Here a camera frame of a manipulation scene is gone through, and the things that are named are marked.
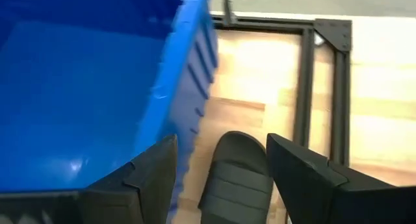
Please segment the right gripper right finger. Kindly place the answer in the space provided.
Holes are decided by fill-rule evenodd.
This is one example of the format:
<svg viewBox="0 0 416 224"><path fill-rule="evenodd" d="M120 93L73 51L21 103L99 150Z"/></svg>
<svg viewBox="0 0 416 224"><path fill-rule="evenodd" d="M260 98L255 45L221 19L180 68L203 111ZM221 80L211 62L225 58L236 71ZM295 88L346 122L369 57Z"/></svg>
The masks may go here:
<svg viewBox="0 0 416 224"><path fill-rule="evenodd" d="M415 224L415 187L398 187L269 133L269 172L293 223Z"/></svg>

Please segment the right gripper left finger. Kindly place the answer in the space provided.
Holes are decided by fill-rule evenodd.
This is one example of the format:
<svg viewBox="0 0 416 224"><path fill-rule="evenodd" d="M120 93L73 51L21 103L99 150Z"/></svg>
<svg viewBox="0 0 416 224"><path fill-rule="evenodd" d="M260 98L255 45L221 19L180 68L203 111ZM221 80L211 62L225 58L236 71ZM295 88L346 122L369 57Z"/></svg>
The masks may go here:
<svg viewBox="0 0 416 224"><path fill-rule="evenodd" d="M169 135L82 192L83 223L165 223L176 181L177 136Z"/></svg>

